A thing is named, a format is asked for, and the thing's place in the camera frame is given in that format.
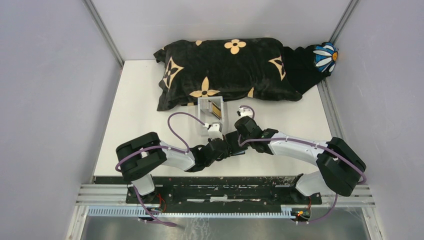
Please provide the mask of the white plastic card tray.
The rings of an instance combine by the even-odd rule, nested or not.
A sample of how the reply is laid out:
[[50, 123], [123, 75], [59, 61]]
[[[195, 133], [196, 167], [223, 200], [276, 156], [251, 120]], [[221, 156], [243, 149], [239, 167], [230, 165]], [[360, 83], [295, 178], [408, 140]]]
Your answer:
[[203, 125], [197, 128], [202, 137], [221, 138], [227, 126], [222, 96], [200, 97], [197, 100], [197, 118]]

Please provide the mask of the black leather card holder wallet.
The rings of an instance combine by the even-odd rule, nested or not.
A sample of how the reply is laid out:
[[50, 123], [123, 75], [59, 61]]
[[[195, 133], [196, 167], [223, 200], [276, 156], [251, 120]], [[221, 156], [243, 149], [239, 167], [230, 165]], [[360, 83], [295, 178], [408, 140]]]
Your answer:
[[225, 141], [228, 145], [228, 155], [230, 157], [243, 155], [248, 149], [247, 146], [239, 145], [239, 137], [240, 135], [237, 131], [229, 132], [225, 135]]

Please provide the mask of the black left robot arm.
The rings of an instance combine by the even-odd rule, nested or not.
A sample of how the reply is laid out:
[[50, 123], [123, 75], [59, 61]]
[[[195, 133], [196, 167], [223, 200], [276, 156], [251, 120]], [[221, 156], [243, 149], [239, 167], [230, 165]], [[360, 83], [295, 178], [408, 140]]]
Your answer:
[[115, 152], [118, 158], [115, 170], [122, 174], [125, 182], [133, 185], [138, 197], [149, 204], [158, 195], [151, 175], [158, 166], [200, 172], [229, 157], [231, 147], [225, 138], [210, 138], [206, 145], [183, 150], [160, 140], [156, 132], [149, 132], [119, 145]]

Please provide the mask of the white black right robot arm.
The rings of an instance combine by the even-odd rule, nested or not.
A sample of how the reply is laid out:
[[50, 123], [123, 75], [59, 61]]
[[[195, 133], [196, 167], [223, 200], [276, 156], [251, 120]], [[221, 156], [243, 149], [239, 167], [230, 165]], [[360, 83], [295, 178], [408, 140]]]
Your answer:
[[241, 147], [258, 153], [285, 156], [314, 165], [317, 171], [302, 174], [289, 189], [289, 199], [302, 204], [315, 193], [335, 193], [349, 197], [357, 185], [366, 183], [366, 164], [341, 138], [307, 140], [276, 129], [261, 129], [255, 120], [243, 116], [234, 124]]

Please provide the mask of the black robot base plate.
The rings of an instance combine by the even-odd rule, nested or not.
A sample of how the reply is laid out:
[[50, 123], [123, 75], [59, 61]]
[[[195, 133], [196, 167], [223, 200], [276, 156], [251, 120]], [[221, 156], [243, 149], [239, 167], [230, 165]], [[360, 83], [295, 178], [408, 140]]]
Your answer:
[[170, 193], [171, 190], [182, 190], [190, 197], [199, 197], [201, 194], [218, 196], [221, 194], [235, 195], [237, 197], [252, 197], [253, 190], [258, 190], [259, 196], [263, 197], [266, 192], [280, 194], [289, 200], [303, 200], [306, 197], [300, 194], [295, 186], [297, 176], [244, 176], [244, 177], [206, 177], [206, 176], [155, 176], [155, 191], [142, 196], [141, 199], [146, 207], [160, 205], [165, 213], [212, 213], [212, 214], [236, 214], [236, 213], [279, 213], [281, 205], [263, 205], [261, 202], [206, 202], [167, 205], [161, 197], [161, 193]]

